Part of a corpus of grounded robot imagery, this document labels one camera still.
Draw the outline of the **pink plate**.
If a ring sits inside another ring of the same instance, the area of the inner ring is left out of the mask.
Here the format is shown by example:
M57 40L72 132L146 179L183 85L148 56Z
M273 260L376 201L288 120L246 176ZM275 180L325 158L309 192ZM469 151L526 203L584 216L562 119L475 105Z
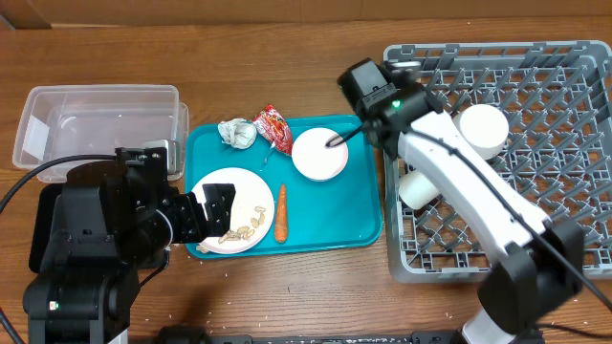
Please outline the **pink plate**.
M254 247L268 234L273 226L275 202L272 191L259 176L249 170L237 167L227 167L210 172L191 188L198 201L205 199L202 191L202 185L205 183L234 184L236 193L231 208L229 230L248 225L251 217L256 217L254 208L258 205L266 208L266 221L262 227L255 231L249 241L230 241L219 244L218 239L220 237L208 237L202 243L195 245L196 253L204 254L206 257L212 256L213 253L221 255L240 253ZM197 245L206 247L208 253L197 251Z

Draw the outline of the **white cup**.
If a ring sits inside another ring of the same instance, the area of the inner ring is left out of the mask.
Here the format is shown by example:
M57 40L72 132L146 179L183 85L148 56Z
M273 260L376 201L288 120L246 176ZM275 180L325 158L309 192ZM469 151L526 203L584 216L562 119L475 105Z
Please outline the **white cup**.
M440 194L436 186L420 171L414 170L400 177L398 193L412 209L420 209Z

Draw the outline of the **orange carrot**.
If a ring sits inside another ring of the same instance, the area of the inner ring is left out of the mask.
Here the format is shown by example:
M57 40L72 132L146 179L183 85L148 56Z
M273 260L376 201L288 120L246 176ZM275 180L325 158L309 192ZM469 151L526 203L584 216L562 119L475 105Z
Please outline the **orange carrot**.
M288 212L287 188L282 184L279 189L276 203L276 217L274 220L274 238L279 244L284 244L288 238Z

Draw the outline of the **white bowl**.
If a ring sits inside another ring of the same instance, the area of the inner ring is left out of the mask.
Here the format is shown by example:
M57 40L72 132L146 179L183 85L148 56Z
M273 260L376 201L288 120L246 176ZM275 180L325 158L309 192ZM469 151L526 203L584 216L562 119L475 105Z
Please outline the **white bowl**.
M490 160L501 152L510 130L505 115L489 104L472 105L455 116L453 123L484 160Z

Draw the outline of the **white napkin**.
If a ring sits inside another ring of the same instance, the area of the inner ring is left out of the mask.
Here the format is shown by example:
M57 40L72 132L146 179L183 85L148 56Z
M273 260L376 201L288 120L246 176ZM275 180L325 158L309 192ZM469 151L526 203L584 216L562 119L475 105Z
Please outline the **white napkin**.
M222 142L236 149L248 149L257 136L257 129L246 119L234 118L217 125Z

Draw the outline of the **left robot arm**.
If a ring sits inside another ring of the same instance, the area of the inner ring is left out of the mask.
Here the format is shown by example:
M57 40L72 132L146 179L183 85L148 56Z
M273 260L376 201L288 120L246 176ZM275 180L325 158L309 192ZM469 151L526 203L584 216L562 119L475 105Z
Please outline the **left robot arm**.
M30 343L124 343L144 282L160 273L167 247L230 229L236 190L206 183L204 198L168 182L163 147L77 155L64 183L39 197L23 309Z

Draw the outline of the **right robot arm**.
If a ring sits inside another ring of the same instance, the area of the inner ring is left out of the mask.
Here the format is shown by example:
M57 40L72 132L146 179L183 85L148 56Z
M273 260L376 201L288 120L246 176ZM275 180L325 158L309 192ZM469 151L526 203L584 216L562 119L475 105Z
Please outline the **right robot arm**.
M588 288L578 222L553 221L511 188L463 139L443 103L407 70L366 58L338 79L360 131L391 159L422 172L476 235L492 269L480 311L432 343L540 343L540 318Z

